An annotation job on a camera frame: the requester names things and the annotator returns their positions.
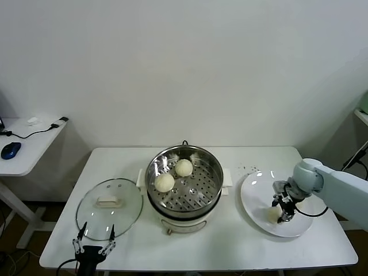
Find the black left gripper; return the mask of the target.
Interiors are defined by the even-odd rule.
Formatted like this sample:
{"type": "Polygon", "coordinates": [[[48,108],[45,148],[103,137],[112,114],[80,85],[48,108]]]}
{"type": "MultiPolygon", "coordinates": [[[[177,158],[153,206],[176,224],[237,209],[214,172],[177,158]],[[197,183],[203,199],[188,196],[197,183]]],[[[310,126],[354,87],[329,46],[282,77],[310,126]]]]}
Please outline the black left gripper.
{"type": "Polygon", "coordinates": [[[77,276],[93,276],[97,265],[106,259],[116,246],[114,225],[111,228],[109,242],[104,248],[101,246],[82,246],[82,238],[87,227],[87,222],[79,230],[76,238],[72,240],[75,251],[75,259],[79,262],[77,276]]]}

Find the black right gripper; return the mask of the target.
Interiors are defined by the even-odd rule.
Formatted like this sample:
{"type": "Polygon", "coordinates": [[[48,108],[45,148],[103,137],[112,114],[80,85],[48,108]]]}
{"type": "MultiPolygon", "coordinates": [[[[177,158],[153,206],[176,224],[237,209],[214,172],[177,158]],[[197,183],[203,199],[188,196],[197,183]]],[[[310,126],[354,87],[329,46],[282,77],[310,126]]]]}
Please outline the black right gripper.
{"type": "Polygon", "coordinates": [[[278,204],[281,206],[282,213],[277,219],[277,224],[290,221],[295,215],[295,204],[290,195],[288,195],[288,193],[281,193],[279,196],[273,195],[271,206],[276,207],[278,204]]]}

